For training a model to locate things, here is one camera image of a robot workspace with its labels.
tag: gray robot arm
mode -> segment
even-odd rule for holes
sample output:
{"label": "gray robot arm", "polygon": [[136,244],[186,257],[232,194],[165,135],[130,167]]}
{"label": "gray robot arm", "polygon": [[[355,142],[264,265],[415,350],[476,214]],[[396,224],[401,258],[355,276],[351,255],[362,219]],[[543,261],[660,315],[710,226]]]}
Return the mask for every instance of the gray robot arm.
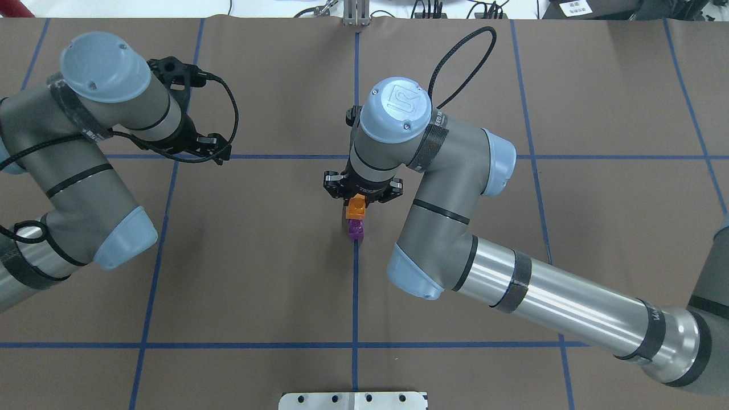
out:
{"label": "gray robot arm", "polygon": [[478,197],[510,178],[515,149],[433,109],[414,81],[383,80],[352,112],[346,170],[324,177],[332,196],[382,201],[400,164],[424,172],[388,266],[400,289],[430,300],[451,289],[601,347],[668,386],[729,393],[729,217],[690,305],[660,309],[468,234]]}
{"label": "gray robot arm", "polygon": [[[0,161],[67,140],[5,168],[10,174],[27,171],[55,209],[0,236],[0,312],[79,267],[94,262],[113,269],[157,241],[147,213],[96,143],[114,135],[116,124],[132,130],[135,143],[164,155],[203,156],[201,144],[212,142],[210,152],[227,143],[199,136],[184,113],[187,100],[178,102],[163,84],[172,81],[166,74],[184,77],[180,65],[174,58],[148,65],[119,37],[89,33],[63,51],[61,73],[0,101]],[[189,84],[186,75],[180,81]],[[228,143],[223,155],[208,159],[222,163],[229,155]]]}

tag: robot logo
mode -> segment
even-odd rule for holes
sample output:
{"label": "robot logo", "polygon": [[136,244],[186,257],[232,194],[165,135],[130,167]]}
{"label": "robot logo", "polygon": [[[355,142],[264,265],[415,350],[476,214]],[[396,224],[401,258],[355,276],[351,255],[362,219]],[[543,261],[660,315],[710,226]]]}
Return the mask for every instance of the robot logo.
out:
{"label": "robot logo", "polygon": [[413,112],[418,108],[420,99],[420,94],[400,85],[395,85],[392,88],[387,105],[402,112]]}

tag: red object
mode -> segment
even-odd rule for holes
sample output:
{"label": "red object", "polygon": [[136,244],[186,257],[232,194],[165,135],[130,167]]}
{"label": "red object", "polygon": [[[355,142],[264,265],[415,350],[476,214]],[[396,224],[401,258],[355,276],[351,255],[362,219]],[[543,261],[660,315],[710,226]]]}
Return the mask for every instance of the red object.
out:
{"label": "red object", "polygon": [[20,0],[0,0],[0,15],[3,17],[36,17]]}

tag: sticker with text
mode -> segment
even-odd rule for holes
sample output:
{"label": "sticker with text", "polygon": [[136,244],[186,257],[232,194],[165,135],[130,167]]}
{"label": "sticker with text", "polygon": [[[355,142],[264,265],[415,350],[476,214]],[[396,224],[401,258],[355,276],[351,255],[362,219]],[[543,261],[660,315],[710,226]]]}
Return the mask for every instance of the sticker with text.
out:
{"label": "sticker with text", "polygon": [[559,7],[562,7],[562,11],[567,17],[592,13],[587,0],[568,1],[567,3],[560,3]]}

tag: orange block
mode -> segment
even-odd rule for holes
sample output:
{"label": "orange block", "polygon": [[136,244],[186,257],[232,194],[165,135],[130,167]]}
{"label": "orange block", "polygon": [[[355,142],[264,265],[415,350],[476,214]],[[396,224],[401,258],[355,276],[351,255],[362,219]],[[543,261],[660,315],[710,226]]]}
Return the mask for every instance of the orange block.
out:
{"label": "orange block", "polygon": [[347,219],[348,220],[363,220],[365,218],[365,208],[367,207],[367,202],[365,200],[365,197],[356,194],[352,199],[349,200],[349,205],[347,205]]}

